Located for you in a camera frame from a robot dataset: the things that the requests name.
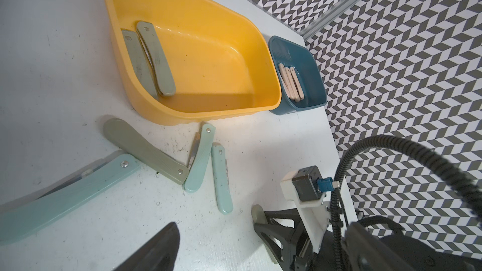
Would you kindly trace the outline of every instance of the blue plastic bin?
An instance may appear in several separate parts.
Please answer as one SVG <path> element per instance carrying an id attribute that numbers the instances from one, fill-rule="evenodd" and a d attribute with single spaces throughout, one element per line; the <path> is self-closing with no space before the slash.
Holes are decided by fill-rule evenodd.
<path id="1" fill-rule="evenodd" d="M 276 109 L 271 110 L 271 112 L 276 115 L 283 115 L 326 105 L 325 85 L 310 51 L 303 46 L 278 36 L 273 36 L 269 39 L 268 48 L 280 83 L 281 75 L 278 64 L 281 63 L 287 67 L 294 67 L 297 70 L 296 74 L 305 94 L 305 99 L 297 103 L 288 98 L 281 84 L 280 105 Z"/>

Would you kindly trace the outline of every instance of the yellow plastic basin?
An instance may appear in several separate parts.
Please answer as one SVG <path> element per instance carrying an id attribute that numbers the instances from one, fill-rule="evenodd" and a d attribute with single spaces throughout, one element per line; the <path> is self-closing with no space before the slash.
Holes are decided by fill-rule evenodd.
<path id="1" fill-rule="evenodd" d="M 281 89 L 255 25 L 212 0 L 105 0 L 111 38 L 132 106 L 153 123 L 175 125 L 272 110 Z M 151 97 L 137 80 L 121 29 L 151 22 L 171 68 L 176 94 Z"/>

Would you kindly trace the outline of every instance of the white mounting bracket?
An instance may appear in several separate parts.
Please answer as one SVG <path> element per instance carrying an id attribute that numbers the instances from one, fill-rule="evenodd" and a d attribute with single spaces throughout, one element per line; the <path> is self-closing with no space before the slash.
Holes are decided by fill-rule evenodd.
<path id="1" fill-rule="evenodd" d="M 281 180 L 281 190 L 287 201 L 293 201 L 298 209 L 301 220 L 313 245 L 313 252 L 318 253 L 322 245 L 323 236 L 330 225 L 330 213 L 328 207 L 329 201 L 323 201 L 326 197 L 324 192 L 319 200 L 316 201 L 300 201 L 296 187 L 293 185 L 292 178 L 298 174 L 298 171 L 292 171 L 286 174 Z"/>

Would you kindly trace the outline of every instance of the blue connector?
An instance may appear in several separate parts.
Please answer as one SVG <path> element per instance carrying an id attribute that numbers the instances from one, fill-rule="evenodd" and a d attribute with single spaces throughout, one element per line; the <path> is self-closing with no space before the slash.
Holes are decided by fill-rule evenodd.
<path id="1" fill-rule="evenodd" d="M 316 183 L 320 192 L 334 191 L 333 179 L 331 177 L 318 179 Z"/>

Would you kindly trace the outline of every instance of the wooden stick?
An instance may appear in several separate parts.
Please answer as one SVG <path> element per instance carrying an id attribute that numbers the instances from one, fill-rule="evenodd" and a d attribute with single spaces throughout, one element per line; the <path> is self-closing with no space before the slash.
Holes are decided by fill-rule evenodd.
<path id="1" fill-rule="evenodd" d="M 288 96 L 288 98 L 291 97 L 291 93 L 288 90 L 288 88 L 286 87 L 286 84 L 284 83 L 282 78 L 281 78 L 281 84 L 283 85 L 284 91 L 286 92 L 286 95 Z"/>
<path id="2" fill-rule="evenodd" d="M 299 102 L 300 96 L 298 94 L 298 91 L 296 90 L 296 85 L 294 84 L 293 76 L 291 75 L 291 70 L 288 67 L 285 67 L 285 70 L 286 70 L 286 75 L 288 76 L 288 80 L 290 81 L 291 89 L 293 90 L 294 101 Z"/>
<path id="3" fill-rule="evenodd" d="M 301 88 L 300 81 L 298 80 L 298 75 L 296 74 L 294 67 L 291 67 L 290 70 L 291 70 L 291 75 L 293 76 L 293 79 L 294 79 L 294 83 L 296 84 L 296 87 L 298 89 L 298 94 L 300 96 L 300 99 L 304 99 L 305 94 L 303 93 L 303 89 Z"/>
<path id="4" fill-rule="evenodd" d="M 288 96 L 288 98 L 294 99 L 294 92 L 291 89 L 290 81 L 288 79 L 288 75 L 286 73 L 284 65 L 280 63 L 278 64 L 278 67 L 280 68 L 281 78 L 283 79 L 283 81 L 285 82 L 285 86 L 287 87 L 285 90 L 288 90 L 288 92 L 286 92 L 286 95 Z"/>

